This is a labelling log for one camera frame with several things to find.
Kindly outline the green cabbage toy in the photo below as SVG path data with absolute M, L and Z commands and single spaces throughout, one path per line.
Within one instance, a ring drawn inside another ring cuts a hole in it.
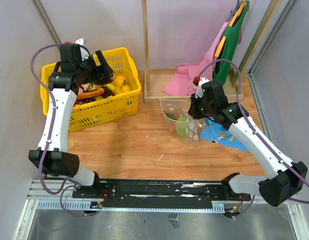
M 187 137 L 187 118 L 186 117 L 180 117 L 174 127 L 175 127 L 175 132 L 177 133 L 177 135 L 179 135 L 182 138 L 186 138 Z

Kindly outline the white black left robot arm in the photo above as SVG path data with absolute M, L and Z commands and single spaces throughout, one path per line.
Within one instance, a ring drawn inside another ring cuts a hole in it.
M 44 175 L 63 177 L 75 189 L 96 198 L 102 193 L 99 175 L 80 164 L 79 156 L 68 152 L 68 130 L 71 112 L 83 84 L 106 85 L 112 82 L 114 71 L 107 64 L 101 51 L 96 51 L 100 62 L 96 65 L 89 50 L 80 43 L 58 44 L 58 61 L 48 78 L 48 83 L 39 84 L 49 95 L 48 113 L 42 137 L 35 150 L 30 150 L 28 159 L 38 168 L 39 180 L 43 189 L 57 195 L 59 190 L 48 189 Z

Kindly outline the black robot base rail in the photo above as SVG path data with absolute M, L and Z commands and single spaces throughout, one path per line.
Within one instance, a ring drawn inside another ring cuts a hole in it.
M 105 206 L 124 210 L 208 211 L 214 201 L 243 202 L 251 200 L 246 193 L 229 193 L 220 181 L 101 179 L 100 191 L 81 187 L 73 198 L 101 199 Z

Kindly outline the dark purple mangosteen toy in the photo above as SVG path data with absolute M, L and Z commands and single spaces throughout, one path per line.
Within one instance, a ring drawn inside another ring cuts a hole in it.
M 174 114 L 174 113 L 167 113 L 166 116 L 167 116 L 169 119 L 174 119 L 175 114 Z

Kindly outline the clear zip top bag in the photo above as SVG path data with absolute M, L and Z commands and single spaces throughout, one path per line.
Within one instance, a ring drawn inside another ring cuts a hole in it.
M 164 98 L 160 98 L 159 102 L 169 131 L 181 141 L 197 146 L 202 124 L 188 114 L 191 103 L 186 100 Z

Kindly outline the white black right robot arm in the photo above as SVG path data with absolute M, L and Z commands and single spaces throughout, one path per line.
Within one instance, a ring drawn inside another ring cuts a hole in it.
M 188 114 L 196 120 L 213 121 L 241 141 L 264 170 L 264 176 L 233 173 L 226 177 L 221 195 L 233 200 L 238 194 L 261 196 L 277 207 L 303 187 L 308 168 L 283 154 L 257 127 L 239 101 L 230 103 L 218 81 L 195 77 L 196 92 L 190 96 Z

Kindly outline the yellow mango toy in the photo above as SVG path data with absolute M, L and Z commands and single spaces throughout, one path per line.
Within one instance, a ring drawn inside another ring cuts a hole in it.
M 123 91 L 122 91 L 122 89 L 119 86 L 116 86 L 114 88 L 114 94 L 115 95 L 119 95 L 119 94 L 122 94 L 122 93 L 123 93 Z

